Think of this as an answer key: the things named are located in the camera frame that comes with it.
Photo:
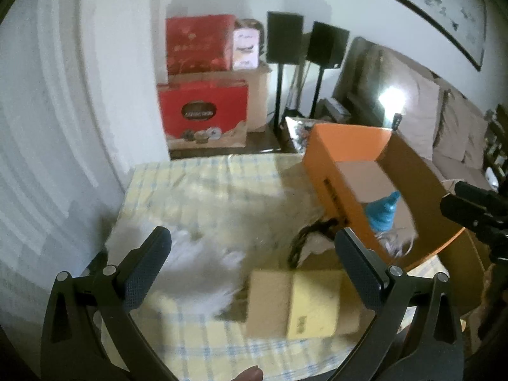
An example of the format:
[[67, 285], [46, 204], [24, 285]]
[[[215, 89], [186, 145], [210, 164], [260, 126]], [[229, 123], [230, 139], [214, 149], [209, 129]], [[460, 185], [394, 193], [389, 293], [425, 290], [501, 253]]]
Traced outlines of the fingertip at bottom edge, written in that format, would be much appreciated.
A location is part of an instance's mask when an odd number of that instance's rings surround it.
[[264, 380], [263, 371], [257, 365], [254, 365], [242, 371], [232, 381], [263, 381], [263, 380]]

